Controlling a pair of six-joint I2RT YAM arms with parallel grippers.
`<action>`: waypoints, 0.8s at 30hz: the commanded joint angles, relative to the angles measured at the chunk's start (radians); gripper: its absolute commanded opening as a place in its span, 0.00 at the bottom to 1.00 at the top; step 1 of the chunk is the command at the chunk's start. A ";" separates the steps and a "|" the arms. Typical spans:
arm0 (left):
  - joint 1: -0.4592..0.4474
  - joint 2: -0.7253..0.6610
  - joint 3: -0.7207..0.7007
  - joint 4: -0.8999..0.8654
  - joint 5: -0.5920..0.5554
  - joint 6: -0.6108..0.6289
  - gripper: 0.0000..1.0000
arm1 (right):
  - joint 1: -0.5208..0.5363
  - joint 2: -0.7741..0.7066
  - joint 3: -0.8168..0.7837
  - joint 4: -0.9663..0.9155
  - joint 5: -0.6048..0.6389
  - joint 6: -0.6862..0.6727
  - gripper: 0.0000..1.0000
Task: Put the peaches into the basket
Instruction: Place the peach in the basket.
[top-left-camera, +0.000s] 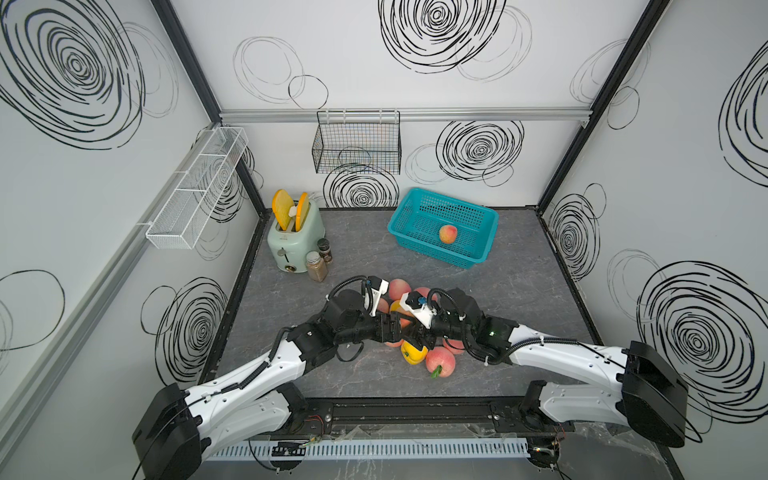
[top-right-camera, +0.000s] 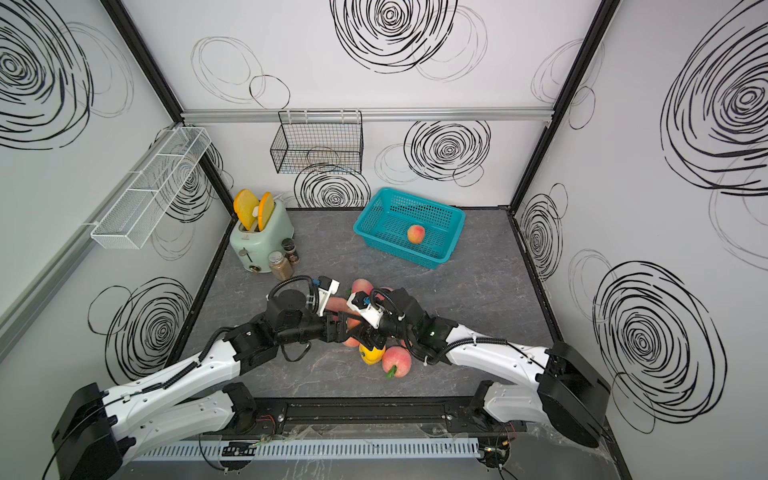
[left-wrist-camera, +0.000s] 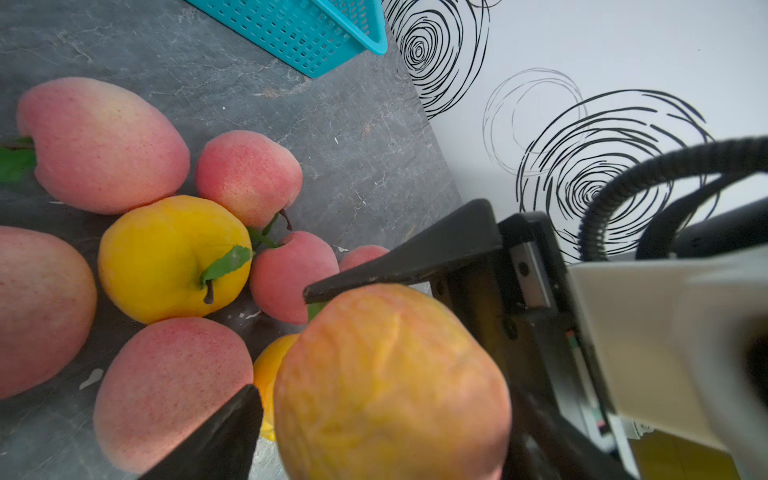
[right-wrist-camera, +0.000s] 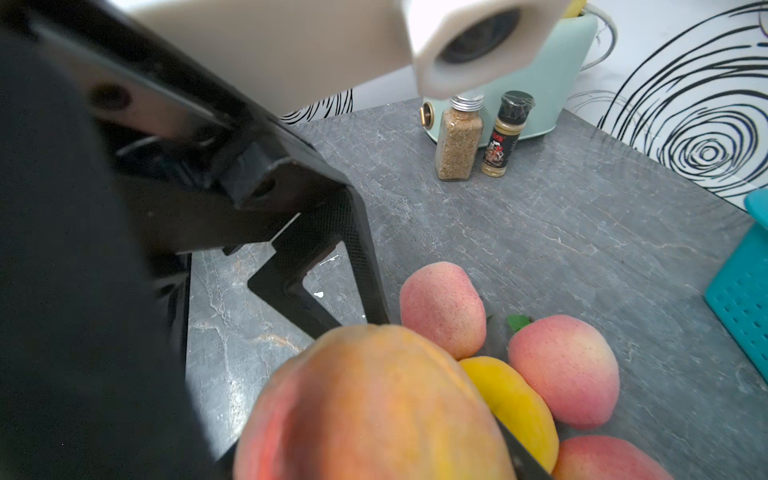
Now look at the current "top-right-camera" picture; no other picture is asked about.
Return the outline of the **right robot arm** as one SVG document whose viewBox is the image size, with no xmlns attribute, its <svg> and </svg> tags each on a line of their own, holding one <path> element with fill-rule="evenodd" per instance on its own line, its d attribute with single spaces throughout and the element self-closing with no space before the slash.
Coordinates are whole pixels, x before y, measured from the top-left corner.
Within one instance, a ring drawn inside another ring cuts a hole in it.
<svg viewBox="0 0 768 480">
<path fill-rule="evenodd" d="M 480 334 L 427 313 L 403 288 L 356 292 L 347 304 L 361 319 L 351 334 L 367 348 L 394 339 L 426 366 L 445 363 L 494 376 L 480 399 L 497 422 L 538 423 L 581 446 L 599 446 L 611 388 L 573 346 L 525 346 Z"/>
</svg>

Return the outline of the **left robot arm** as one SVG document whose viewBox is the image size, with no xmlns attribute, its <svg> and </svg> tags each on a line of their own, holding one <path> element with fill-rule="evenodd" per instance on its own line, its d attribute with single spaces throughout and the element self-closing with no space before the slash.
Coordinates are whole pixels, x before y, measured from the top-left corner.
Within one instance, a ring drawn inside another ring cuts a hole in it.
<svg viewBox="0 0 768 480">
<path fill-rule="evenodd" d="M 202 351 L 154 374 L 102 390 L 77 390 L 54 432 L 49 462 L 62 479 L 108 479 L 148 450 L 189 436 L 233 429 L 248 432 L 274 416 L 259 412 L 238 377 L 273 360 L 288 344 L 354 338 L 372 346 L 382 313 L 364 292 L 347 301 L 334 287 L 308 293 L 285 285 L 267 297 L 265 312 L 221 327 Z"/>
</svg>

